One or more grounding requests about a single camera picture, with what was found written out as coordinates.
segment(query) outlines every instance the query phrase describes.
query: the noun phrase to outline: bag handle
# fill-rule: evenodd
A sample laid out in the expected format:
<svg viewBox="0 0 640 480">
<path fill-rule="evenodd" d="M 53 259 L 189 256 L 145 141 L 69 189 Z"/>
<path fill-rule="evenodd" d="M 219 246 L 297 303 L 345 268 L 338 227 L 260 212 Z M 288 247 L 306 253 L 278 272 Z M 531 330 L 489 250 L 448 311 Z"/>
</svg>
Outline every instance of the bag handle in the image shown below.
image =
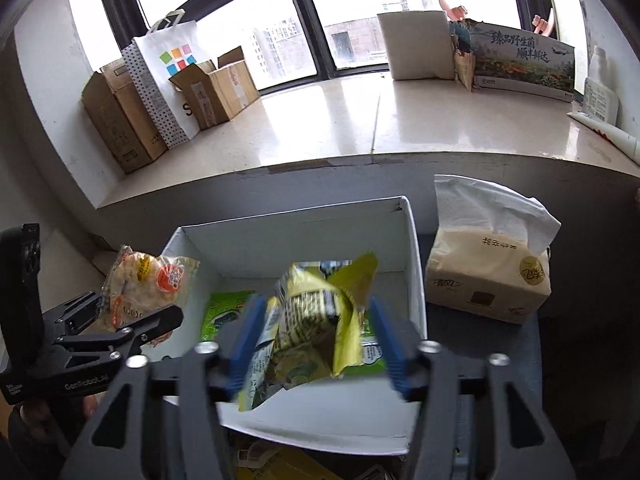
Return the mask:
<svg viewBox="0 0 640 480">
<path fill-rule="evenodd" d="M 163 28 L 175 27 L 180 20 L 184 17 L 184 9 L 175 9 L 169 12 L 164 18 L 160 18 L 157 22 L 155 22 L 152 27 L 146 32 L 146 36 L 151 34 L 152 32 L 156 32 L 160 29 L 160 25 L 163 23 L 168 23 Z"/>
</svg>

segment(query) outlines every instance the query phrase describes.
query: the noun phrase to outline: tissue pack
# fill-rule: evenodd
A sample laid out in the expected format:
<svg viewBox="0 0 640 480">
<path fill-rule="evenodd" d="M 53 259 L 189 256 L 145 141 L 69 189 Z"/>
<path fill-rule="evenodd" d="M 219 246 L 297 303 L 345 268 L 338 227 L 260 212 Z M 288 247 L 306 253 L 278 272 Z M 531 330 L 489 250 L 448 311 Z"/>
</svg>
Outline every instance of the tissue pack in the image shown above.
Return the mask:
<svg viewBox="0 0 640 480">
<path fill-rule="evenodd" d="M 427 300 L 523 324 L 551 294 L 548 246 L 560 223 L 535 199 L 493 182 L 436 175 L 440 226 Z"/>
</svg>

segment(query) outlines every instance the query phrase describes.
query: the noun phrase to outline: pink object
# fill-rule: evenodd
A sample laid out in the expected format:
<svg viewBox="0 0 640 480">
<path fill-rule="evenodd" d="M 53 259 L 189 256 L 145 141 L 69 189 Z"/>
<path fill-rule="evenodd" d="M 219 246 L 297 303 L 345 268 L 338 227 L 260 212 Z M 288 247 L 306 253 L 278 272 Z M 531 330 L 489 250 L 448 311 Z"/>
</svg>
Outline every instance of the pink object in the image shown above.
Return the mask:
<svg viewBox="0 0 640 480">
<path fill-rule="evenodd" d="M 459 6 L 455 8 L 451 8 L 446 0 L 438 0 L 440 3 L 440 7 L 447 13 L 447 16 L 452 22 L 460 22 L 465 19 L 465 16 L 468 14 L 466 7 Z"/>
<path fill-rule="evenodd" d="M 552 7 L 551 12 L 549 12 L 548 20 L 544 20 L 536 14 L 533 17 L 533 22 L 531 23 L 536 27 L 536 30 L 534 30 L 535 34 L 541 34 L 542 36 L 549 37 L 551 36 L 551 33 L 554 31 L 554 27 L 556 26 L 556 12 Z"/>
</svg>

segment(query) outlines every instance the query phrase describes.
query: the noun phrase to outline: white cardboard box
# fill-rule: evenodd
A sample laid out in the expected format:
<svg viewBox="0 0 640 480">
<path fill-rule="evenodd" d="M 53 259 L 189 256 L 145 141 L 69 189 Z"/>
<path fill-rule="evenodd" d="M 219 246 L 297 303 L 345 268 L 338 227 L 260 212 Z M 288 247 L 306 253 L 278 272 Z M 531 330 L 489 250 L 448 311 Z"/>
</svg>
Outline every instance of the white cardboard box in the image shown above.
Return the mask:
<svg viewBox="0 0 640 480">
<path fill-rule="evenodd" d="M 408 317 L 427 337 L 422 267 L 414 218 L 405 197 L 329 205 L 179 228 L 162 254 L 201 261 L 182 326 L 145 353 L 180 356 L 200 339 L 212 292 L 273 285 L 292 262 L 379 260 L 372 293 Z M 350 454 L 403 454 L 418 404 L 405 403 L 386 374 L 325 379 L 280 391 L 251 412 L 218 404 L 228 428 L 268 440 Z"/>
</svg>

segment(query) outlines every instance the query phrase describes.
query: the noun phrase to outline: brown cardboard box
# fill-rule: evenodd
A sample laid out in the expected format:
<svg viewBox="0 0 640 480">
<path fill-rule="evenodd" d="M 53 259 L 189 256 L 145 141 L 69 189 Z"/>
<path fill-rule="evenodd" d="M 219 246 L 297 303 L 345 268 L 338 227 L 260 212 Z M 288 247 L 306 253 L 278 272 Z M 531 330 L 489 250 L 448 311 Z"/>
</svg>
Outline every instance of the brown cardboard box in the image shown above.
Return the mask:
<svg viewBox="0 0 640 480">
<path fill-rule="evenodd" d="M 82 103 L 125 173 L 152 163 L 166 151 L 122 59 L 91 76 Z"/>
<path fill-rule="evenodd" d="M 192 64 L 170 81 L 183 93 L 201 130 L 225 123 L 260 97 L 249 73 L 242 48 L 237 47 L 212 61 Z"/>
</svg>

